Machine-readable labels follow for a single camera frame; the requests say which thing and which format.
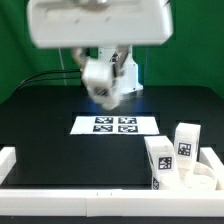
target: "black cable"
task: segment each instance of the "black cable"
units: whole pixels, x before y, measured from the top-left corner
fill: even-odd
[[[34,82],[43,82],[43,81],[57,81],[57,80],[81,80],[80,77],[71,77],[71,78],[48,78],[48,79],[36,79],[36,80],[28,80],[26,82],[22,82],[20,83],[19,86],[16,87],[16,89],[13,91],[12,95],[14,95],[18,90],[20,90],[23,86],[30,84],[30,83],[34,83]]]
[[[80,73],[79,69],[68,69],[68,70],[51,70],[51,71],[45,71],[45,72],[41,72],[41,73],[37,73],[27,79],[24,79],[20,84],[30,81],[32,79],[35,79],[37,77],[40,76],[45,76],[45,75],[52,75],[52,74],[63,74],[63,73]]]

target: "white block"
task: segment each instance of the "white block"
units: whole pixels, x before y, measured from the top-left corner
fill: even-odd
[[[122,190],[100,190],[86,198],[87,216],[122,216]]]
[[[224,190],[224,166],[212,148],[200,148],[199,161],[212,168],[218,178],[217,190]]]
[[[113,82],[111,63],[96,59],[87,61],[82,80],[86,86],[109,89]]]
[[[167,189],[180,186],[179,171],[174,154],[174,148],[166,136],[145,137],[149,161],[155,178]]]
[[[174,149],[181,178],[190,178],[197,159],[200,125],[180,123],[176,128]]]
[[[0,184],[4,181],[10,170],[16,163],[14,147],[4,147],[0,151]]]
[[[0,190],[0,215],[86,216],[86,192]]]
[[[123,216],[223,217],[223,191],[123,191]]]

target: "green background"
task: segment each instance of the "green background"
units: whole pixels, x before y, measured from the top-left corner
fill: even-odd
[[[58,49],[36,49],[32,45],[27,2],[0,0],[0,103],[30,75],[61,69]],[[175,29],[172,38],[159,47],[134,48],[140,82],[207,86],[224,98],[224,0],[172,0],[171,6]],[[142,26],[147,29],[147,21]],[[65,69],[77,68],[69,49],[62,49],[62,57]]]

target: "white paper sheet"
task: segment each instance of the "white paper sheet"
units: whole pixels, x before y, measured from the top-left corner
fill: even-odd
[[[154,117],[77,116],[70,134],[157,135],[159,129]]]

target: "white robot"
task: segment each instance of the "white robot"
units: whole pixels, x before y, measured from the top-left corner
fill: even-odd
[[[169,0],[30,0],[28,24],[37,47],[72,48],[89,95],[108,110],[143,91],[132,46],[173,33]],[[86,57],[89,47],[98,59]]]

